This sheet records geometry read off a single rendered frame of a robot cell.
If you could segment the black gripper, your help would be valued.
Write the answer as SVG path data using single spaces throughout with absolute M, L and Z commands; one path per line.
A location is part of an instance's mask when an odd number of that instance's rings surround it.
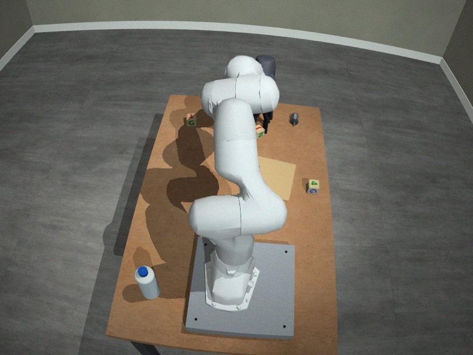
M 268 113 L 262 113 L 263 114 L 263 128 L 265 129 L 265 134 L 267 133 L 267 128 L 268 128 L 268 124 L 270 123 L 270 120 L 273 119 L 273 112 L 268 112 Z M 260 116 L 260 113 L 258 114 L 253 114 L 254 116 L 254 119 L 255 119 L 255 123 L 258 119 L 258 117 Z

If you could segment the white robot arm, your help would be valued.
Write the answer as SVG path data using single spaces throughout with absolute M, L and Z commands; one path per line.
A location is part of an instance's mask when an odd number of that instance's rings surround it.
M 200 94 L 204 112 L 214 120 L 215 170 L 240 192 L 197 199 L 189 208 L 194 232 L 215 243 L 211 261 L 204 264 L 205 291 L 206 304 L 218 310 L 248 308 L 260 273 L 253 235 L 280 230 L 287 218 L 285 202 L 260 173 L 253 117 L 277 107 L 275 72 L 271 56 L 238 55 L 225 67 L 224 79 L 206 83 Z

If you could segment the beige square mat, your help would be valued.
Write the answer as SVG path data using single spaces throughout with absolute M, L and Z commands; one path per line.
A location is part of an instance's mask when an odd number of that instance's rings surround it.
M 289 201 L 296 165 L 261 156 L 258 156 L 258 161 L 266 184 L 282 200 Z

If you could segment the white bottle with blue cap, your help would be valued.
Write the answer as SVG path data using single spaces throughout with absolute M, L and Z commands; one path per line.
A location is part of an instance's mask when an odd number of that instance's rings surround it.
M 145 298 L 153 300 L 159 296 L 160 288 L 155 273 L 149 266 L 137 268 L 134 277 Z

